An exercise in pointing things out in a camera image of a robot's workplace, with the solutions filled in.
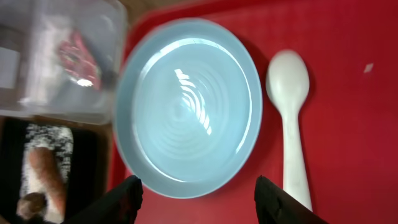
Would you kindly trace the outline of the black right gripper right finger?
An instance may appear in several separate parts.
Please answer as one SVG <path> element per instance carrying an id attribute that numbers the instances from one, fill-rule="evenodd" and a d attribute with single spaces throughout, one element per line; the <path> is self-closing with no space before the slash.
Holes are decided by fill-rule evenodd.
<path id="1" fill-rule="evenodd" d="M 259 224 L 327 224 L 262 175 L 256 180 L 254 200 Z"/>

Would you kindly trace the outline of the red snack wrapper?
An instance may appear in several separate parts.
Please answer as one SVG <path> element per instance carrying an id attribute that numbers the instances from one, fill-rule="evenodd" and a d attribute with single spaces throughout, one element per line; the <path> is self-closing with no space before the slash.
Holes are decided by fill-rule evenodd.
<path id="1" fill-rule="evenodd" d="M 80 32 L 74 30 L 67 40 L 61 41 L 57 55 L 64 71 L 73 82 L 95 90 L 101 88 L 101 69 Z"/>

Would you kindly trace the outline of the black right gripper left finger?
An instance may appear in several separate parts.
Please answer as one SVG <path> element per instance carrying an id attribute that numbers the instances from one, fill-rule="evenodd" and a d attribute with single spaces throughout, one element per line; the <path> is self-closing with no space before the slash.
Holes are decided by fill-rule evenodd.
<path id="1" fill-rule="evenodd" d="M 134 224 L 143 201 L 141 179 L 126 178 L 90 206 L 65 220 L 67 224 Z"/>

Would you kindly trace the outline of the brown food scrap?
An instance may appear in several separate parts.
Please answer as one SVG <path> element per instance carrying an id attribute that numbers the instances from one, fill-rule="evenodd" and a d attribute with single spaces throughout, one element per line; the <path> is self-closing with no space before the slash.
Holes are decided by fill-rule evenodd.
<path id="1" fill-rule="evenodd" d="M 46 207 L 46 196 L 43 193 L 33 192 L 19 199 L 16 214 L 27 221 L 43 214 Z"/>

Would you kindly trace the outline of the white rice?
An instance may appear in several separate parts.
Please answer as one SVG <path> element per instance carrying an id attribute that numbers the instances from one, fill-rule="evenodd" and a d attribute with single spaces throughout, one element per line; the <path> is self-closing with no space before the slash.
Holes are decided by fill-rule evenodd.
<path id="1" fill-rule="evenodd" d="M 35 147 L 46 147 L 53 152 L 63 184 L 68 186 L 73 154 L 71 129 L 65 126 L 29 124 L 25 132 L 20 197 L 34 192 L 45 193 L 43 183 L 34 174 L 28 161 L 28 153 Z"/>

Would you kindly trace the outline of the light blue plate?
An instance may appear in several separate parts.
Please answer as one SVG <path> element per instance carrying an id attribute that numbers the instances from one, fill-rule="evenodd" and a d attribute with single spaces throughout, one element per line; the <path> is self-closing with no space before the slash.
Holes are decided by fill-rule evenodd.
<path id="1" fill-rule="evenodd" d="M 262 109 L 259 74 L 243 43 L 214 22 L 179 19 L 128 55 L 115 99 L 116 143 L 153 192 L 201 197 L 245 164 Z"/>

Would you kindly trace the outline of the white plastic spoon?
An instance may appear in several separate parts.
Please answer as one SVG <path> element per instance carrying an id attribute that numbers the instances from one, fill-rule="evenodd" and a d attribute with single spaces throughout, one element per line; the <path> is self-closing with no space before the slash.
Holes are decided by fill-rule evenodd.
<path id="1" fill-rule="evenodd" d="M 271 59 L 266 92 L 282 118 L 283 190 L 313 210 L 299 128 L 299 113 L 310 87 L 308 70 L 293 50 L 281 50 Z"/>

